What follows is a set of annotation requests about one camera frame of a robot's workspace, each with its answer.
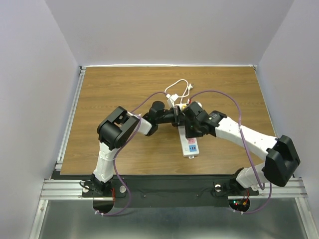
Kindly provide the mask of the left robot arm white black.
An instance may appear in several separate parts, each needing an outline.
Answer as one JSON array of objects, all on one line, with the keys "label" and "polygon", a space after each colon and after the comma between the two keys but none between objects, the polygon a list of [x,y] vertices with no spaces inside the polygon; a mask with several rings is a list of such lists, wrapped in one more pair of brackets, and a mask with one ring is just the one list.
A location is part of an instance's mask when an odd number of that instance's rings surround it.
[{"label": "left robot arm white black", "polygon": [[182,107],[165,109],[161,101],[153,102],[143,116],[117,107],[97,128],[99,154],[96,168],[90,177],[93,190],[99,196],[110,193],[115,158],[120,149],[129,142],[130,137],[138,132],[151,136],[157,131],[159,124],[170,123],[172,126],[180,126],[182,119]]}]

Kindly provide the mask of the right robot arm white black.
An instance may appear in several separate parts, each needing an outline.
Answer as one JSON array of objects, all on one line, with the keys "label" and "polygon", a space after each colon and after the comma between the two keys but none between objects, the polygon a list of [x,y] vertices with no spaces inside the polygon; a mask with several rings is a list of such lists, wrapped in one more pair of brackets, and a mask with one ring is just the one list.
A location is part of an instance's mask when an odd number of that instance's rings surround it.
[{"label": "right robot arm white black", "polygon": [[201,136],[212,135],[225,139],[245,149],[248,157],[252,154],[263,160],[259,165],[252,164],[233,175],[229,188],[234,194],[241,194],[252,186],[271,183],[284,187],[300,165],[293,141],[286,135],[277,138],[240,126],[226,114],[205,110],[183,110],[186,125]]}]

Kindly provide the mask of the white power strip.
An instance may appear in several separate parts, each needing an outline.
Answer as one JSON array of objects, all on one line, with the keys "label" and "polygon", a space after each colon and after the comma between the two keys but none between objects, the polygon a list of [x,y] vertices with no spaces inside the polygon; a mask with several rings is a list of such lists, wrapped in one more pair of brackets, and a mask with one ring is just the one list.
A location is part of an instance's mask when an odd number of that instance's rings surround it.
[{"label": "white power strip", "polygon": [[183,157],[193,159],[199,155],[199,149],[196,138],[186,138],[185,126],[178,126],[179,139]]}]

